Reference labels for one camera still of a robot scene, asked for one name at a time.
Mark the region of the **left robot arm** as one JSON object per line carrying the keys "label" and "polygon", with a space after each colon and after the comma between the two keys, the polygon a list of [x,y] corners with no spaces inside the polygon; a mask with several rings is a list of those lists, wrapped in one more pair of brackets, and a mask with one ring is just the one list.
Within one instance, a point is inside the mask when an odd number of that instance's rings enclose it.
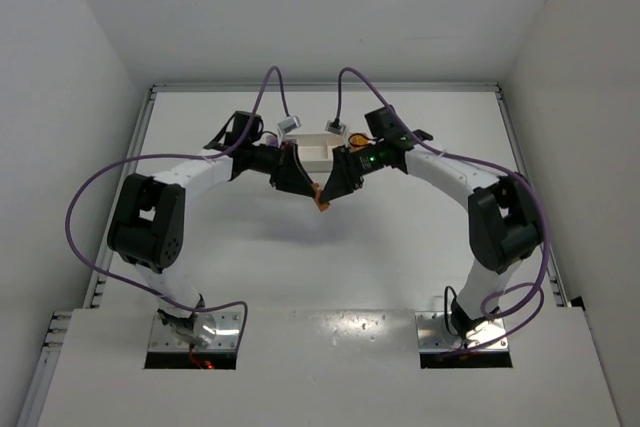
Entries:
{"label": "left robot arm", "polygon": [[259,115],[235,112],[201,151],[154,175],[126,177],[109,227],[108,247],[135,267],[147,286],[159,293],[162,323],[182,337],[196,336],[204,325],[203,296],[179,263],[187,208],[213,187],[249,170],[265,174],[276,190],[317,201],[321,189],[307,174],[291,142],[259,142]]}

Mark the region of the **yellow oval orange-pattern lego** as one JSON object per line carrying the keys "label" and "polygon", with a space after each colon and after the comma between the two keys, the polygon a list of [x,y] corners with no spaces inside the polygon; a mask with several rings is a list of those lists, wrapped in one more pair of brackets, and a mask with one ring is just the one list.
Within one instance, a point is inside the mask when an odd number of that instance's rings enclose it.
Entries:
{"label": "yellow oval orange-pattern lego", "polygon": [[361,149],[373,143],[373,140],[361,133],[354,133],[348,138],[349,146],[352,149]]}

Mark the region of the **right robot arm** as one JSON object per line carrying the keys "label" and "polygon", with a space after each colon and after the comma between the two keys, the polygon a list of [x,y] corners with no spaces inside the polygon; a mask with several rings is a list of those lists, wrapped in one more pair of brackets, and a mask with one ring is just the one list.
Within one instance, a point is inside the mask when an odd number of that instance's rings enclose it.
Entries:
{"label": "right robot arm", "polygon": [[371,139],[333,149],[320,201],[354,193],[365,176],[386,167],[427,182],[465,210],[473,254],[467,280],[445,316],[446,327],[465,338],[481,323],[514,313],[500,307],[513,273],[536,248],[548,247],[540,202],[528,181],[500,165],[444,152],[432,145],[430,134],[409,130],[392,107],[371,111],[365,120]]}

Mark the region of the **brown lego brick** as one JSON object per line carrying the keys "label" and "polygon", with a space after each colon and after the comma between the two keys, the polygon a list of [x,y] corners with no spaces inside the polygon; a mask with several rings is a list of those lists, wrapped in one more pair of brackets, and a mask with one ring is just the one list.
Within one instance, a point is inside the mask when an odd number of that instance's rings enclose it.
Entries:
{"label": "brown lego brick", "polygon": [[312,183],[311,187],[314,191],[313,200],[316,206],[318,207],[320,212],[325,212],[330,207],[330,203],[321,201],[321,196],[323,193],[322,187],[318,183]]}

